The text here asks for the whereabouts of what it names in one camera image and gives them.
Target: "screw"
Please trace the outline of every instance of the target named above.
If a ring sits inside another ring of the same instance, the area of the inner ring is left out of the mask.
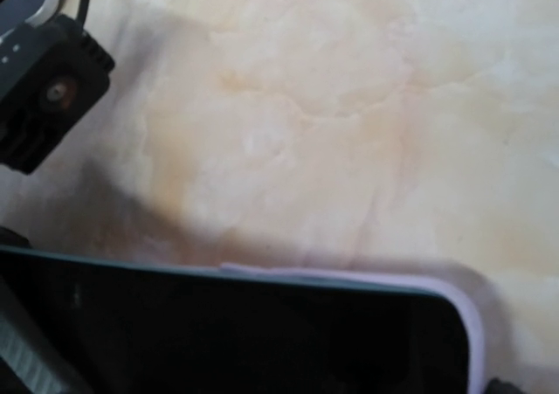
[[[46,99],[51,103],[58,103],[66,96],[68,86],[64,82],[57,82],[46,90]]]

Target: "black device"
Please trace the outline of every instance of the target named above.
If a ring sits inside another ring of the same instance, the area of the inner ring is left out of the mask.
[[[32,173],[107,92],[114,61],[83,27],[88,7],[0,40],[0,163]]]

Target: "table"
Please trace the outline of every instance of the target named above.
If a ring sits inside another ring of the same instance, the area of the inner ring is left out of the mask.
[[[489,376],[555,392],[558,2],[92,0],[113,86],[2,168],[0,219],[105,259],[439,277]]]

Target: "marble surface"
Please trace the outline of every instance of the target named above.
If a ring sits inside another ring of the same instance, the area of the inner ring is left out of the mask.
[[[65,10],[74,11],[76,0]],[[490,376],[559,386],[559,0],[93,0],[106,98],[36,174],[35,246],[440,277]]]

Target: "beige marble tabletop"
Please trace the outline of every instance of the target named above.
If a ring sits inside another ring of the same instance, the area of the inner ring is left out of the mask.
[[[76,0],[66,9],[73,11]],[[559,0],[93,0],[118,67],[0,219],[36,247],[440,277],[559,387]]]

